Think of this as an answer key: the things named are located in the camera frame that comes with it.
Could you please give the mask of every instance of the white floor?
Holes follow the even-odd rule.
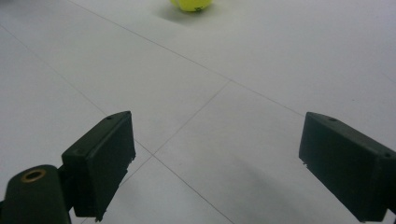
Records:
[[[299,160],[304,114],[396,149],[396,2],[0,0],[0,199],[124,110],[103,223],[359,223]]]

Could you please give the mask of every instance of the screw hole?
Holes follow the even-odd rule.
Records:
[[[31,183],[35,182],[38,179],[42,178],[46,174],[46,171],[43,169],[36,169],[33,171],[30,171],[22,176],[21,181],[24,183]]]

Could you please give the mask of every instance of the tennis ball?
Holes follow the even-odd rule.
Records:
[[[183,11],[201,11],[210,5],[212,0],[170,0]]]

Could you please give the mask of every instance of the tile grout line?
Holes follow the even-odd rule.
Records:
[[[107,113],[103,111],[98,105],[96,105],[90,98],[88,98],[82,91],[77,89],[71,82],[69,82],[64,76],[62,76],[55,68],[53,68],[50,64],[48,64],[46,61],[44,61],[40,56],[38,56],[34,51],[32,51],[29,47],[27,47],[22,41],[20,41],[14,34],[12,34],[6,27],[4,27],[2,24],[0,26],[5,29],[10,35],[12,35],[18,42],[20,42],[29,52],[31,52],[37,59],[42,62],[44,65],[48,66],[50,70],[52,70],[56,75],[58,75],[65,83],[66,85],[69,85],[73,90],[81,94],[81,96],[86,99],[91,105],[96,107],[102,114],[107,116]]]
[[[212,69],[210,69],[210,68],[208,68],[208,67],[206,67],[206,66],[204,66],[204,65],[202,65],[202,64],[200,64],[200,63],[198,63],[198,62],[196,62],[196,61],[194,61],[194,60],[192,60],[192,59],[190,59],[190,58],[188,58],[188,57],[186,57],[186,56],[184,56],[184,55],[182,55],[182,54],[180,54],[180,53],[177,53],[176,51],[171,50],[171,49],[169,49],[169,48],[167,48],[167,47],[165,47],[165,46],[163,46],[163,45],[161,45],[161,44],[159,44],[159,43],[157,43],[157,42],[155,42],[155,41],[153,41],[153,40],[150,40],[150,39],[148,39],[147,37],[145,37],[145,36],[143,36],[143,35],[140,35],[140,34],[138,34],[137,32],[135,32],[135,31],[133,31],[133,30],[130,30],[130,29],[128,29],[128,28],[126,28],[126,27],[124,27],[124,26],[122,26],[122,25],[120,25],[120,24],[114,22],[114,21],[111,21],[110,19],[106,18],[105,16],[102,16],[102,15],[100,15],[100,14],[98,14],[98,13],[96,13],[96,12],[90,10],[90,9],[87,9],[87,8],[85,8],[85,7],[83,7],[83,6],[81,6],[81,5],[77,4],[77,3],[75,3],[75,2],[72,1],[72,0],[66,0],[66,1],[70,2],[71,4],[73,4],[73,5],[77,6],[77,7],[80,7],[80,8],[82,8],[82,9],[84,9],[84,10],[90,12],[91,14],[93,14],[93,15],[99,17],[99,18],[102,18],[102,19],[105,20],[105,21],[108,21],[108,22],[110,22],[110,23],[112,23],[112,24],[114,24],[114,25],[120,27],[121,29],[123,29],[123,30],[125,30],[125,31],[127,31],[127,32],[129,32],[129,33],[132,33],[132,34],[134,34],[134,35],[137,35],[137,36],[139,36],[139,37],[141,37],[141,38],[147,40],[148,42],[150,42],[150,43],[152,43],[152,44],[154,44],[154,45],[157,45],[158,47],[160,47],[160,48],[162,48],[162,49],[166,49],[166,50],[168,50],[168,51],[170,51],[170,52],[176,54],[177,56],[179,56],[179,57],[181,57],[181,58],[183,58],[183,59],[185,59],[185,60],[187,60],[187,61],[189,61],[189,62],[191,62],[191,63],[195,63],[195,64],[199,65],[200,67],[203,67],[204,69],[206,69],[206,70],[209,71],[209,72],[212,72],[212,73],[214,73],[214,74],[216,74],[216,75],[218,75],[218,76],[220,76],[220,77],[226,78],[227,80],[231,80],[230,78],[224,76],[223,74],[218,73],[218,72],[216,72],[216,71],[214,71],[214,70],[212,70]]]
[[[232,224],[234,224],[234,222],[232,222],[227,216],[225,216],[217,207],[215,207],[215,205],[213,205],[212,203],[210,203],[202,194],[200,194],[196,189],[194,189],[192,186],[190,186],[184,179],[182,179],[178,174],[176,174],[172,169],[170,169],[167,165],[165,165],[165,163],[163,163],[160,159],[158,159],[155,155],[152,156],[153,158],[155,158],[157,161],[159,161],[163,166],[165,166],[170,172],[172,172],[175,176],[177,176],[177,178],[179,178],[185,185],[187,185],[190,189],[192,189],[196,194],[198,194],[202,199],[205,200],[205,202],[207,202],[210,206],[212,206],[218,213],[220,213],[222,216],[224,216],[227,220],[229,220]]]
[[[181,129],[183,129],[189,122],[190,120],[192,120],[193,118],[195,118],[195,116],[201,112],[201,110],[203,110],[210,102],[212,102],[212,100],[219,95],[219,93],[221,93],[227,86],[228,84],[231,82],[231,80],[228,80],[224,86],[222,86],[203,106],[201,106],[201,108],[199,108],[189,119],[187,119],[186,122],[184,122],[183,125],[180,126],[180,128],[178,128],[173,134],[172,136],[170,136],[160,147],[158,147],[157,150],[155,150],[155,152],[153,153],[153,156],[155,156],[155,154],[161,149],[163,148],[163,146],[165,146],[172,138],[174,138]]]
[[[385,74],[385,73],[383,73],[383,72],[381,72],[381,74],[384,75],[384,77],[386,77],[387,79],[389,79],[390,82],[392,82],[393,84],[396,85],[396,81],[393,80],[392,78],[390,78],[387,74]]]
[[[114,22],[114,21],[112,21],[112,20],[110,20],[110,19],[108,19],[108,18],[102,16],[102,15],[99,15],[98,13],[96,13],[96,12],[94,12],[94,11],[92,11],[92,10],[89,10],[89,9],[87,9],[87,8],[85,8],[85,7],[81,6],[81,5],[79,5],[79,4],[75,3],[75,2],[73,2],[72,0],[66,0],[66,1],[70,2],[71,4],[76,5],[77,7],[83,8],[84,10],[90,12],[90,13],[93,14],[93,15],[96,15],[96,16],[99,17],[99,18],[102,18],[102,19],[105,20],[105,21],[108,21],[108,22],[110,22],[110,23],[113,23],[113,24],[116,25],[116,26],[119,26],[121,29],[124,29],[124,30],[126,30],[126,31],[128,31],[128,32],[130,32],[130,33],[132,33],[132,34],[134,34],[134,35],[137,35],[137,36],[141,37],[141,38],[147,40],[147,41],[150,42],[150,43],[153,43],[153,44],[155,44],[155,45],[157,45],[157,46],[159,46],[159,47],[161,47],[161,48],[163,48],[163,49],[166,49],[166,50],[168,50],[168,51],[170,51],[170,52],[176,54],[177,56],[179,56],[179,57],[181,57],[181,58],[184,58],[184,59],[188,60],[189,62],[195,63],[195,64],[197,64],[197,65],[203,67],[204,69],[208,70],[209,72],[212,72],[212,73],[214,73],[214,74],[216,74],[216,75],[218,75],[218,76],[224,77],[224,78],[226,78],[227,80],[232,81],[233,83],[235,83],[235,84],[237,84],[237,85],[240,85],[241,87],[244,87],[245,89],[248,89],[248,90],[250,90],[250,91],[253,91],[253,92],[259,94],[260,96],[264,97],[265,99],[267,99],[267,100],[269,100],[269,101],[271,101],[271,102],[273,102],[273,103],[275,103],[275,104],[277,104],[277,105],[280,105],[280,106],[282,106],[282,107],[288,109],[289,111],[291,111],[291,112],[293,112],[293,113],[295,113],[295,114],[297,114],[297,115],[304,116],[304,115],[302,115],[302,114],[300,114],[300,113],[298,113],[298,112],[292,110],[291,108],[288,108],[287,106],[282,105],[281,103],[279,103],[279,102],[277,102],[277,101],[275,101],[275,100],[272,100],[272,99],[270,99],[269,97],[267,97],[267,96],[265,96],[265,95],[263,95],[263,94],[261,94],[261,93],[258,93],[258,92],[256,92],[256,91],[252,90],[251,88],[246,87],[245,85],[243,85],[243,84],[241,84],[241,83],[239,83],[239,82],[233,80],[232,78],[226,77],[226,76],[224,76],[222,73],[219,73],[219,72],[217,72],[217,71],[215,71],[215,70],[212,70],[212,69],[210,69],[210,68],[208,68],[208,67],[206,67],[206,66],[204,66],[204,65],[202,65],[202,64],[200,64],[200,63],[198,63],[198,62],[196,62],[196,61],[194,61],[193,59],[188,58],[187,56],[184,56],[184,55],[182,55],[182,54],[180,54],[180,53],[178,53],[178,52],[176,52],[176,51],[174,51],[174,50],[171,50],[171,49],[169,49],[169,48],[167,48],[167,47],[165,47],[165,46],[163,46],[163,45],[161,45],[161,44],[159,44],[159,43],[157,43],[157,42],[155,42],[155,41],[153,41],[153,40],[150,40],[150,39],[148,39],[147,37],[145,37],[145,36],[143,36],[143,35],[140,35],[140,34],[138,34],[137,32],[134,32],[133,30],[130,30],[130,29],[128,29],[128,28],[126,28],[126,27],[124,27],[124,26],[122,26],[122,25],[120,25],[120,24],[118,24],[118,23],[116,23],[116,22]]]
[[[236,82],[236,81],[234,81],[234,80],[231,80],[231,82],[233,82],[234,84],[236,84],[236,85],[238,85],[238,86],[240,86],[240,87],[242,87],[242,88],[244,88],[244,89],[247,89],[247,90],[249,90],[249,91],[252,91],[252,92],[254,92],[254,93],[260,95],[261,97],[263,97],[263,98],[265,98],[265,99],[271,101],[271,102],[274,103],[274,104],[277,104],[277,105],[282,106],[283,108],[289,110],[290,112],[292,112],[292,113],[294,113],[294,114],[297,114],[297,115],[299,115],[299,116],[305,117],[305,115],[302,115],[302,114],[300,114],[299,112],[297,112],[297,111],[295,111],[295,110],[293,110],[293,109],[291,109],[291,108],[289,108],[289,107],[287,107],[287,106],[285,106],[285,105],[282,105],[281,103],[279,103],[279,102],[277,102],[277,101],[275,101],[275,100],[272,100],[272,99],[270,99],[269,97],[267,97],[267,96],[265,96],[265,95],[263,95],[263,94],[261,94],[261,93],[259,93],[259,92],[257,92],[257,91],[254,91],[254,90],[252,90],[251,88],[248,88],[248,87],[246,87],[245,85],[243,85],[243,84],[241,84],[241,83],[238,83],[238,82]]]

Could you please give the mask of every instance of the floor tile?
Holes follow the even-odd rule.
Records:
[[[135,137],[151,152],[228,81],[61,2],[20,19],[21,27],[10,23],[8,30],[107,114],[131,110]]]
[[[94,223],[93,218],[84,222]],[[231,223],[157,159],[116,193],[101,223]]]
[[[233,223],[358,223],[298,159],[303,124],[232,83],[156,156]]]
[[[396,4],[72,0],[300,114],[327,113],[396,148]]]

